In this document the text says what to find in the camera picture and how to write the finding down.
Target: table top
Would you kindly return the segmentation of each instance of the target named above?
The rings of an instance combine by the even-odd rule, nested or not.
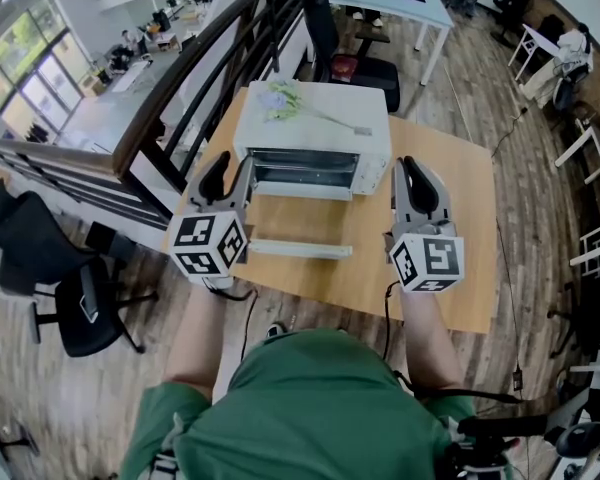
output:
[[[246,89],[242,89],[235,97],[194,169],[196,172],[222,151],[231,151],[225,186],[231,186],[238,166],[232,141],[245,96]],[[452,218],[465,240],[466,278],[436,295],[444,320],[450,329],[487,333],[497,271],[495,187],[489,152],[396,117],[389,118],[389,127],[394,157],[412,155],[444,180]],[[308,299],[383,315],[384,292],[397,280],[393,267],[386,263],[382,237],[393,221],[390,173],[388,169],[373,196],[354,196],[350,202],[255,195],[247,209],[247,224],[255,226],[253,238],[352,245],[353,255],[318,260],[250,252],[248,263],[234,265],[232,275]],[[184,194],[176,214],[184,210],[186,191]],[[393,318],[402,318],[398,297],[391,297],[389,312]]]
[[[557,45],[553,44],[546,37],[544,37],[542,34],[540,34],[540,32],[538,32],[534,28],[531,28],[529,25],[525,25],[523,23],[522,26],[524,27],[524,29],[527,32],[529,32],[529,35],[531,36],[531,38],[535,41],[535,43],[540,48],[542,48],[545,52],[547,52],[549,55],[552,55],[553,57],[558,55],[560,48],[558,48]]]
[[[111,92],[124,92],[126,91],[133,82],[140,76],[140,73],[149,66],[148,60],[139,60],[129,66],[127,72],[120,77],[115,87],[111,89]]]
[[[440,0],[425,0],[425,2],[416,0],[329,0],[329,2],[404,16],[438,27],[453,27],[453,21]]]

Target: shoe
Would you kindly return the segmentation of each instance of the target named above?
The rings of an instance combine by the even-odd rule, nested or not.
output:
[[[287,332],[289,331],[287,331],[287,328],[282,322],[273,322],[267,329],[267,339],[286,334]]]

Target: wooden table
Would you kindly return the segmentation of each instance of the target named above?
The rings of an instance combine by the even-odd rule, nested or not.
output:
[[[198,167],[224,150],[233,153],[233,134],[245,96],[246,89],[242,89],[233,100]],[[394,157],[412,155],[444,180],[453,220],[465,240],[464,281],[437,295],[444,320],[450,329],[487,333],[495,305],[497,266],[489,152],[425,126],[396,117],[389,120]],[[233,153],[225,187],[231,186],[237,166]],[[393,267],[385,262],[382,237],[393,219],[390,172],[373,196],[354,196],[350,202],[254,196],[247,210],[247,224],[255,226],[252,238],[352,245],[353,255],[334,261],[250,252],[248,263],[234,265],[232,275],[300,297],[383,315],[384,292],[397,280]],[[186,191],[176,214],[183,212],[185,204]],[[393,318],[402,318],[395,295],[389,312]]]

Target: handrail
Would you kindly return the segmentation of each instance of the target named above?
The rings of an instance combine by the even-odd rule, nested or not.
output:
[[[143,148],[144,143],[149,139],[153,140],[153,138],[149,136],[151,123],[160,118],[163,110],[166,108],[171,99],[177,94],[178,89],[184,83],[189,74],[194,70],[201,59],[207,54],[210,48],[224,34],[224,32],[226,32],[227,29],[237,19],[240,18],[244,9],[251,4],[257,3],[258,1],[259,0],[236,0],[230,4],[207,28],[200,33],[200,35],[194,40],[194,43],[187,46],[181,55],[178,56],[178,58],[169,67],[167,72],[158,81],[154,89],[140,106],[136,115],[124,132],[116,149],[114,150],[113,166],[116,174],[120,176],[128,171],[136,155]],[[240,40],[244,39],[245,35],[246,34],[243,32],[239,35],[237,40],[234,41],[234,45],[238,43],[238,46],[235,49],[233,49],[233,46],[231,47],[234,52],[239,47],[239,42]],[[221,60],[226,65],[230,58],[230,55],[224,55]],[[205,81],[204,87],[207,85],[210,87],[210,84],[207,84],[207,82],[211,78],[215,79],[212,75],[217,77],[220,72],[221,69],[214,69],[212,74],[207,78],[207,81]],[[226,96],[227,90],[225,89],[225,91],[223,91],[223,96],[221,96],[219,99],[222,100],[223,97]],[[194,98],[194,102],[196,104],[199,104],[201,100],[202,98],[199,97]],[[174,141],[175,143],[177,143],[177,140],[180,139],[182,132],[184,132],[186,129],[186,126],[195,113],[195,110],[196,108],[192,107],[191,105],[187,109],[185,115],[178,124],[177,131],[179,135],[176,136],[176,140]],[[174,147],[175,144],[173,146],[171,144],[169,145],[169,153],[173,151]],[[174,180],[170,181],[178,190],[182,190],[184,188],[181,186],[182,182],[180,180],[176,180],[175,182]]]

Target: person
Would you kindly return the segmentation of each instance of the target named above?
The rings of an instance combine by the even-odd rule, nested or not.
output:
[[[149,50],[147,49],[146,32],[140,35],[134,31],[129,32],[128,30],[123,30],[122,39],[124,39],[125,46],[133,53],[140,56],[149,53]]]
[[[442,393],[460,388],[435,297],[400,293],[411,383]],[[451,443],[443,422],[474,415],[471,397],[417,400],[375,351],[345,332],[291,333],[279,324],[211,405],[224,315],[223,299],[193,286],[164,380],[142,396],[122,480],[147,478],[169,456],[187,480],[429,480]]]
[[[356,21],[364,20],[366,23],[371,23],[374,27],[382,27],[379,11],[374,11],[373,9],[360,9],[359,7],[351,7],[348,5],[345,12],[347,16],[352,16]]]
[[[558,80],[574,69],[587,66],[593,71],[593,50],[589,27],[580,23],[577,29],[570,30],[558,38],[558,55],[536,71],[526,84],[518,85],[520,92],[528,100],[535,99],[543,108],[553,97]]]

